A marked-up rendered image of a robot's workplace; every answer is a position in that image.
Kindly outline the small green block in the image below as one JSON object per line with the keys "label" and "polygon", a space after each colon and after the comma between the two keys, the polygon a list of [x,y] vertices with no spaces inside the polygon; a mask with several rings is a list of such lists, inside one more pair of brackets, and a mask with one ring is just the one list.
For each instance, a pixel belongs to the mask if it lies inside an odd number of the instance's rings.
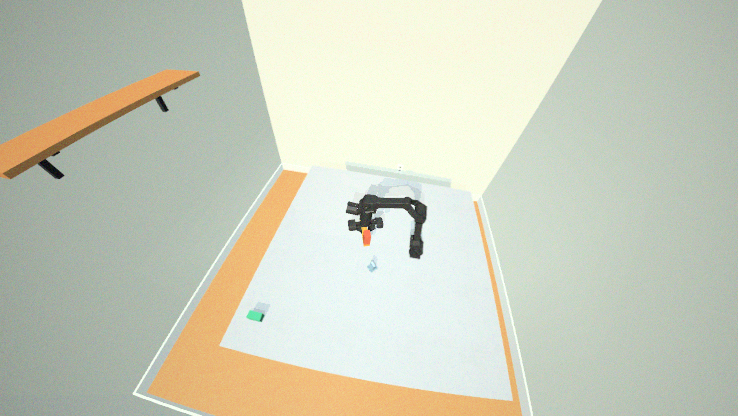
{"label": "small green block", "polygon": [[250,311],[250,310],[249,310],[249,313],[248,313],[248,315],[247,315],[247,317],[246,317],[246,318],[248,318],[248,319],[250,319],[250,320],[253,320],[253,321],[258,321],[258,322],[262,322],[262,321],[263,321],[263,317],[264,317],[264,316],[265,316],[265,315],[264,315],[264,314],[262,314],[262,313],[259,313],[259,312],[254,312],[254,311]]}

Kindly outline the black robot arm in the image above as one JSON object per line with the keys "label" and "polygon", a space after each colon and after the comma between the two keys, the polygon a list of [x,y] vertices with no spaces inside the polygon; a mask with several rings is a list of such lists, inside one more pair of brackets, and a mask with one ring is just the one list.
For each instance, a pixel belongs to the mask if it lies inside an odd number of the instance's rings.
{"label": "black robot arm", "polygon": [[[411,206],[414,205],[415,209]],[[410,238],[410,258],[420,259],[423,254],[423,243],[421,234],[423,224],[427,220],[427,206],[419,200],[410,197],[404,198],[380,198],[376,195],[366,194],[360,199],[359,204],[348,201],[346,213],[360,215],[365,220],[371,219],[372,213],[376,214],[378,208],[400,208],[405,209],[415,220],[415,232]]]}

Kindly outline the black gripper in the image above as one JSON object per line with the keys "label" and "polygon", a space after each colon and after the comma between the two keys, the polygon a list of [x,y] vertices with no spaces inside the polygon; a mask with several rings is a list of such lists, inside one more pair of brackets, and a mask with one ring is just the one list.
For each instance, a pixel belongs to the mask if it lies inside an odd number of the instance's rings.
{"label": "black gripper", "polygon": [[[376,227],[375,227],[375,225],[376,225]],[[348,220],[348,229],[349,229],[349,231],[355,231],[356,230],[356,231],[359,231],[361,234],[362,234],[362,228],[361,227],[368,227],[368,230],[370,230],[370,232],[371,232],[372,230],[375,230],[376,228],[378,228],[378,229],[379,228],[383,228],[383,226],[384,226],[384,224],[383,224],[383,220],[382,220],[381,217],[377,217],[377,218],[375,218],[375,220],[372,219],[372,217],[371,217],[371,219],[368,219],[368,220],[365,220],[365,219],[363,219],[361,217],[361,221],[358,221],[358,222],[355,222],[355,219]]]}

